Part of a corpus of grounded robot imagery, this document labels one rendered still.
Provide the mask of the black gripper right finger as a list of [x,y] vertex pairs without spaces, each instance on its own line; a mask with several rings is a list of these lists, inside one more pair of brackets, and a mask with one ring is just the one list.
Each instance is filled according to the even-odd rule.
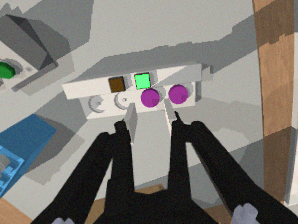
[[231,215],[231,224],[298,224],[298,216],[257,186],[203,122],[184,124],[169,98],[164,106],[171,137],[164,224],[194,224],[186,142]]

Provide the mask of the grey button panel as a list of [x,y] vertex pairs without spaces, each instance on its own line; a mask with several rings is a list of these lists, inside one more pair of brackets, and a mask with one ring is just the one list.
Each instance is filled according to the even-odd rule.
[[10,88],[16,92],[55,68],[26,18],[8,14],[0,18],[0,94]]

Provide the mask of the grey flat mat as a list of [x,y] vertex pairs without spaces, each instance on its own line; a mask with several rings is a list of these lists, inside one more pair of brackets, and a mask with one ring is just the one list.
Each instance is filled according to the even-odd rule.
[[[57,65],[0,94],[0,132],[31,114],[57,131],[3,196],[34,220],[55,198],[102,132],[124,115],[86,119],[61,84],[76,78],[194,61],[195,106],[173,108],[201,121],[264,190],[260,74],[252,0],[0,0],[0,18],[26,18]],[[171,137],[165,109],[137,113],[135,190],[167,189]]]

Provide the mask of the purple cylindrical cap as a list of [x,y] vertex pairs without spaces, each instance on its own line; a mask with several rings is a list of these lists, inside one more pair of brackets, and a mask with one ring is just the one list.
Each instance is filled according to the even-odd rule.
[[157,90],[153,88],[145,89],[141,95],[141,102],[148,108],[155,107],[159,103],[160,97]]
[[169,90],[169,98],[174,104],[182,104],[188,98],[188,91],[182,85],[174,85]]

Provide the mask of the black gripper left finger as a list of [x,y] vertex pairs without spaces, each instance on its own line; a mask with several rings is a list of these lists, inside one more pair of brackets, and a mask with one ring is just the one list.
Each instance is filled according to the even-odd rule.
[[114,123],[116,132],[96,137],[54,200],[30,224],[84,224],[111,160],[101,224],[131,224],[129,193],[135,192],[131,144],[137,120],[135,103],[130,103],[124,119]]

